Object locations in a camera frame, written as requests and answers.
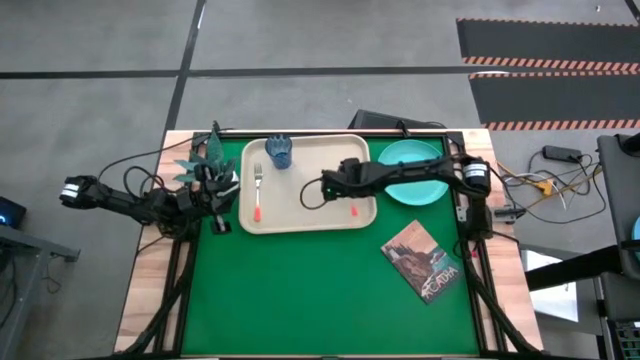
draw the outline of teal plate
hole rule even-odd
[[[396,165],[399,162],[431,160],[441,156],[440,151],[427,143],[418,140],[402,140],[387,146],[380,154],[378,161],[385,165]],[[387,186],[385,191],[403,204],[422,206],[440,199],[447,189],[449,185],[430,180],[391,185]]]

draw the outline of silver fork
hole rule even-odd
[[[256,210],[253,216],[253,220],[260,222],[262,219],[262,211],[260,210],[260,183],[262,183],[262,165],[256,163],[253,166],[253,178],[256,180]]]

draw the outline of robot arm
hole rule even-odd
[[[206,165],[195,169],[199,190],[183,186],[176,192],[156,188],[142,197],[115,190],[95,176],[73,176],[65,180],[60,194],[62,205],[73,209],[103,208],[126,215],[142,225],[156,224],[168,238],[182,237],[191,224],[205,216],[216,218],[215,233],[230,231],[221,215],[231,210],[240,187],[237,181],[216,177]]]
[[[460,170],[454,170],[459,164]],[[491,237],[491,213],[486,198],[491,192],[489,164],[469,155],[454,155],[435,160],[383,165],[346,159],[337,171],[323,170],[321,189],[324,200],[373,196],[389,185],[438,180],[469,198],[465,237],[470,240]],[[462,173],[462,179],[456,175]]]

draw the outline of book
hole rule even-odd
[[[461,277],[460,266],[417,220],[384,244],[381,250],[427,304]]]

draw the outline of concrete floor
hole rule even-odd
[[[178,69],[195,3],[0,1],[0,72]],[[462,66],[457,17],[634,23],[622,0],[209,0],[192,69]],[[82,248],[77,264],[52,264],[63,288],[43,294],[34,308],[20,359],[111,352],[140,227],[105,211],[66,209],[57,197],[68,175],[96,174],[110,161],[158,148],[174,86],[174,79],[153,78],[0,80],[0,195],[28,207],[29,233]],[[249,129],[344,128],[358,108],[479,127],[465,75],[422,75],[190,79],[176,128],[208,129],[214,119]],[[500,161],[520,171],[543,145],[593,153],[603,133],[616,131],[492,138]],[[133,163],[153,169],[156,161]],[[119,187],[129,165],[112,169],[105,182]],[[537,194],[523,189],[514,196],[528,203]],[[555,200],[538,212],[568,219],[598,206],[593,193],[576,198],[567,213]],[[525,216],[516,234],[523,243],[576,252],[613,242],[608,212],[568,226],[540,225]],[[541,328],[552,353],[597,356],[592,337]]]

